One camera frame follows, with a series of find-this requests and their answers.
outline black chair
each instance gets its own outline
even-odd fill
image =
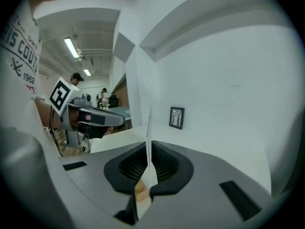
[[[111,95],[109,98],[109,108],[115,107],[119,107],[119,99],[116,97],[116,95]]]

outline white panel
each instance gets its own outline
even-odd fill
[[[41,18],[43,16],[53,14],[59,11],[83,9],[83,8],[103,8],[110,10],[121,10],[122,6],[128,6],[132,0],[56,0],[42,3],[35,11],[34,17]],[[116,21],[111,14],[85,14],[86,20],[96,20],[96,17],[104,17],[101,20]]]
[[[183,128],[265,149],[273,189],[283,189],[305,106],[302,50],[294,30],[262,25],[222,31],[172,52],[158,62],[162,122],[171,106],[185,107]]]
[[[113,56],[109,71],[109,92],[111,93],[125,75],[125,63]]]
[[[114,44],[117,42],[118,34],[124,35],[128,38],[133,44],[136,44],[138,41],[138,16],[136,14],[135,6],[124,6],[120,12],[118,21],[115,26],[114,33]]]
[[[160,88],[158,67],[155,62],[143,51],[136,48],[141,112],[143,123],[148,121],[150,105],[152,104],[153,119],[160,118]]]
[[[140,22],[139,40],[146,35],[172,10],[186,0],[135,0]]]
[[[84,49],[112,49],[113,34],[85,33],[81,34],[81,38],[78,40],[81,42],[81,48]]]
[[[109,86],[108,85],[104,85],[104,86],[99,86],[99,87],[91,87],[91,88],[80,88],[80,90],[84,93],[84,94],[89,94],[91,96],[91,102],[92,102],[92,106],[96,107],[97,102],[96,102],[96,95],[99,94],[103,88],[108,89]]]
[[[84,77],[84,81],[78,84],[78,88],[91,88],[109,85],[109,79],[107,76],[87,76]]]
[[[69,74],[69,73],[66,73],[64,75],[54,74],[54,75],[49,76],[49,77],[45,77],[45,76],[41,75],[40,76],[40,82],[41,82],[43,94],[45,96],[49,97],[50,94],[51,94],[52,89],[54,88],[54,86],[55,86],[55,84],[58,80],[58,78],[62,77],[67,82],[70,82],[70,76],[71,76],[71,74]]]
[[[118,20],[115,24],[112,51],[114,51],[114,47],[115,47],[115,44],[116,44],[116,39],[118,38],[118,35],[119,35],[120,24],[121,24],[121,16],[122,16],[122,11],[120,11],[120,15],[119,15]]]
[[[156,48],[170,35],[195,20],[215,19],[221,11],[234,9],[244,5],[273,3],[274,0],[186,0],[166,16],[148,33],[141,46]]]
[[[125,64],[130,116],[133,128],[142,125],[141,100],[137,69],[136,49],[134,49]]]
[[[127,37],[119,32],[115,42],[113,55],[115,55],[123,62],[126,62],[132,53],[133,48],[134,43],[132,43]]]

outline black vent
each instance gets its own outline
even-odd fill
[[[179,168],[179,162],[163,149],[152,146],[152,163],[156,169],[158,183],[171,178]]]
[[[151,188],[151,198],[176,194],[193,176],[194,169],[191,161],[156,141],[152,141],[152,154],[158,184]],[[109,160],[104,167],[104,174],[114,190],[134,194],[134,187],[146,168],[146,145],[142,143]]]
[[[142,177],[146,167],[147,157],[145,147],[119,163],[119,171],[135,184],[137,184]]]

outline table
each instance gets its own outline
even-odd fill
[[[136,142],[144,142],[147,124],[137,128],[92,140],[91,153],[106,151]],[[246,148],[245,145],[208,136],[189,129],[179,130],[168,125],[153,122],[152,140],[183,146],[222,158],[244,172],[271,194],[271,177],[264,150],[260,147]]]
[[[129,110],[128,107],[125,107],[125,106],[115,107],[115,108],[109,109],[109,111],[114,112],[114,113],[119,114],[119,115],[123,115],[125,120],[130,120],[131,119],[130,110]]]

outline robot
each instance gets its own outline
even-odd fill
[[[123,116],[92,107],[89,95],[62,78],[50,101],[66,129],[69,147],[79,146],[86,138],[102,138],[109,126],[124,123]],[[79,111],[78,125],[73,128],[69,108]],[[36,118],[34,111],[29,115],[29,121]],[[155,140],[149,161],[145,142],[57,157],[54,142],[37,126],[39,121],[33,120],[33,130],[28,132],[1,128],[2,135],[14,138],[3,139],[0,164],[8,191],[42,226],[257,228],[287,197],[272,204],[259,184],[224,160]],[[150,162],[158,181],[150,189],[152,204],[139,219],[134,187]]]

